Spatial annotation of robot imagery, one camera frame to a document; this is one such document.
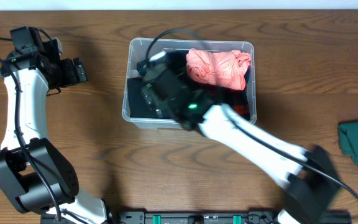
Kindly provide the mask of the black banded cloth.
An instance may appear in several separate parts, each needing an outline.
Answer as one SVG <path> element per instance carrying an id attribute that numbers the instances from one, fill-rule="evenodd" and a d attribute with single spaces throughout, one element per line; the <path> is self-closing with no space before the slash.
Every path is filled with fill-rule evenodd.
<path id="1" fill-rule="evenodd" d="M 131 118 L 158 118 L 156 112 L 152 111 L 142 94 L 142 80 L 130 78 L 127 80 L 127 99 Z"/>
<path id="2" fill-rule="evenodd" d="M 158 64 L 165 64 L 167 68 L 173 70 L 175 73 L 186 73 L 186 55 L 188 50 L 174 50 L 167 52 L 167 55 L 163 62 L 157 63 Z"/>

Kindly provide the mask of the pink garment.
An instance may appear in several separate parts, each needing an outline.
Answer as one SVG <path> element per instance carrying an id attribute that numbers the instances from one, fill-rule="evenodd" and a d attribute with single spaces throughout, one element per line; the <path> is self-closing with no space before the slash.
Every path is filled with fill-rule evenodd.
<path id="1" fill-rule="evenodd" d="M 244 90 L 251 59 L 249 53 L 240 50 L 211 53 L 190 49 L 186 55 L 186 70 L 198 83 Z"/>

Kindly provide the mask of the red navy plaid shirt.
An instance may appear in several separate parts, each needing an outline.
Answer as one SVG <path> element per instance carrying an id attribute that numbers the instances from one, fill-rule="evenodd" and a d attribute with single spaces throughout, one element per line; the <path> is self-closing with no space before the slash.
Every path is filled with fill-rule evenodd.
<path id="1" fill-rule="evenodd" d="M 250 120 L 249 103 L 244 90 L 232 90 L 230 88 L 218 88 L 221 101 L 228 104 L 238 115 Z"/>

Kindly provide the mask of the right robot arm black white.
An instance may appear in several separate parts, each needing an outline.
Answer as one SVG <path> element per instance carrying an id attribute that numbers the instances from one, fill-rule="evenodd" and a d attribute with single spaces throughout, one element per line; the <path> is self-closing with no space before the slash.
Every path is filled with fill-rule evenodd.
<path id="1" fill-rule="evenodd" d="M 148 104 L 165 110 L 183 129 L 218 141 L 260 167 L 284 191 L 278 223 L 321 223 L 339 190 L 338 176 L 328 153 L 308 151 L 282 141 L 218 103 L 207 90 L 195 87 L 184 74 L 164 65 L 142 77 Z"/>

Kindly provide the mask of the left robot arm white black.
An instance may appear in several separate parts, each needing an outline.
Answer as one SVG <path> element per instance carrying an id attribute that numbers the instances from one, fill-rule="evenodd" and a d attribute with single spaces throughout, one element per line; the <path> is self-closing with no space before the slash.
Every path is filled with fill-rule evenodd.
<path id="1" fill-rule="evenodd" d="M 0 150 L 0 189 L 20 213 L 42 223 L 110 223 L 103 200 L 79 186 L 72 164 L 50 142 L 45 102 L 52 89 L 87 80 L 80 59 L 61 59 L 56 39 L 13 37 L 1 62 L 8 94 L 7 128 Z"/>

